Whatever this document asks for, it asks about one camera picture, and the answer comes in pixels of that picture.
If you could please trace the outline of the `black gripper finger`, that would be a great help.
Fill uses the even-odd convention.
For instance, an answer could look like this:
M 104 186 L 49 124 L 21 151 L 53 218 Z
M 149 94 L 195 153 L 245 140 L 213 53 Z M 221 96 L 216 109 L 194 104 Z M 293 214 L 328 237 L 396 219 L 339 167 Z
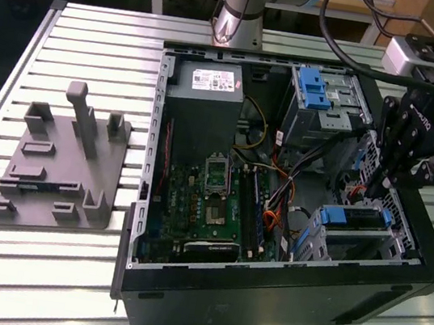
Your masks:
M 387 176 L 395 188 L 421 189 L 434 187 L 434 162 L 423 160 L 418 164 L 407 160 Z
M 379 150 L 378 167 L 372 173 L 367 185 L 367 197 L 370 199 L 384 196 L 387 188 L 385 180 L 390 182 L 392 170 L 396 163 L 393 161 L 395 152 L 400 148 L 400 138 L 405 133 L 408 122 L 408 112 L 401 109 L 401 102 L 393 96 L 384 98 L 381 110 L 381 123 L 378 125 L 376 146 Z

